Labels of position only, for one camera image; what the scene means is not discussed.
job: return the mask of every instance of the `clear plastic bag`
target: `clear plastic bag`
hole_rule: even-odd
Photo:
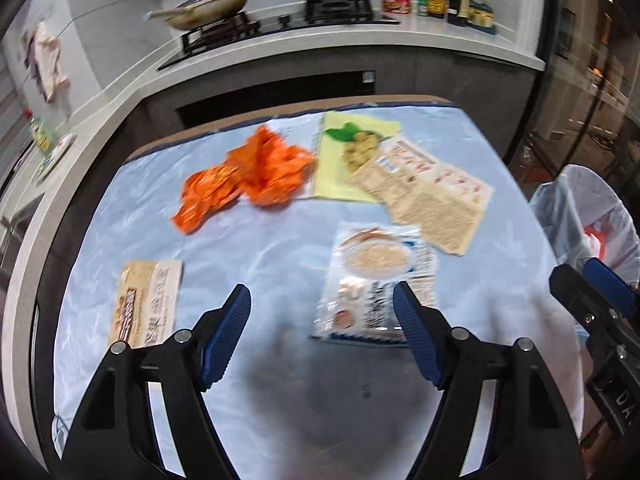
[[[314,337],[339,342],[404,346],[392,294],[406,280],[433,307],[435,260],[418,226],[340,222]]]
[[[603,263],[626,283],[638,284],[636,228],[622,201],[596,173],[568,165],[554,182],[536,190],[530,206],[560,264],[581,271],[588,259],[598,256],[585,234],[585,228],[591,227],[604,234]]]

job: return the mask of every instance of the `white countertop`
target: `white countertop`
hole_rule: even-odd
[[[6,297],[2,321],[2,382],[7,411],[29,450],[42,462],[31,411],[30,333],[40,275],[58,225],[82,178],[100,150],[142,99],[203,73],[287,52],[363,44],[443,48],[511,62],[534,70],[545,63],[500,36],[444,20],[403,16],[400,25],[337,25],[259,36],[227,45],[158,72],[156,68],[180,49],[179,38],[134,65],[63,124],[75,143],[42,184],[31,175],[41,157],[33,153],[20,168],[0,212],[10,218],[42,196],[24,236]]]

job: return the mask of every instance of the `crumpled orange wrapper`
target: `crumpled orange wrapper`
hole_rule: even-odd
[[[217,166],[192,174],[182,186],[182,206],[172,221],[185,234],[195,231],[210,210],[217,210],[244,192],[258,206],[285,203],[304,182],[313,153],[287,146],[264,124],[245,144],[227,153]]]
[[[224,162],[192,174],[182,184],[182,207],[171,220],[185,234],[195,231],[210,209],[224,207],[240,193],[240,172]]]
[[[267,206],[288,202],[304,182],[304,167],[314,160],[313,153],[287,146],[263,124],[243,146],[227,153],[226,163],[240,171],[240,189],[249,200]]]

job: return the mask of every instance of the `light blue tablecloth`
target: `light blue tablecloth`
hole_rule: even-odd
[[[556,264],[529,206],[494,150],[452,107],[367,107],[400,121],[401,134],[479,177],[494,195],[467,254],[436,252],[436,302],[452,326],[512,344],[531,338],[576,425],[582,377],[575,322],[548,293]],[[278,119],[290,139],[316,132],[320,114]],[[225,377],[205,395],[210,416],[242,480],[405,478],[440,393],[423,380],[408,349],[362,348],[309,339],[340,220],[389,223],[381,205],[297,200],[259,209],[240,202],[193,235],[169,218],[183,181],[220,163],[254,126],[165,148],[124,165],[87,231],[60,312],[54,354],[53,433],[62,447],[84,390],[106,350],[116,284],[131,259],[177,259],[184,275],[176,328],[222,305],[236,283],[252,313]],[[478,466],[492,408],[482,398],[464,471]],[[181,472],[159,390],[152,407],[168,469]]]

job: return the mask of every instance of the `plastic bag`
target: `plastic bag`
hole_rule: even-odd
[[[603,263],[625,283],[638,284],[640,240],[631,215],[596,173],[569,165],[554,182],[538,187],[530,206],[560,264],[581,272],[584,263],[597,256],[585,233],[588,228],[588,232],[602,233]]]
[[[182,185],[182,206],[171,218],[185,234],[195,231],[210,209],[224,207],[241,192],[240,172],[225,163],[192,174]]]
[[[264,124],[226,155],[222,164],[192,174],[182,186],[182,206],[172,221],[183,233],[195,231],[210,210],[243,192],[259,206],[288,202],[304,182],[305,166],[315,160],[304,148],[287,146]]]
[[[289,195],[304,182],[303,169],[315,160],[313,153],[287,146],[264,124],[243,146],[227,153],[226,163],[238,168],[240,189],[255,205],[289,201]]]
[[[419,226],[340,222],[313,336],[404,346],[393,310],[394,286],[407,281],[420,303],[433,307],[434,263]]]

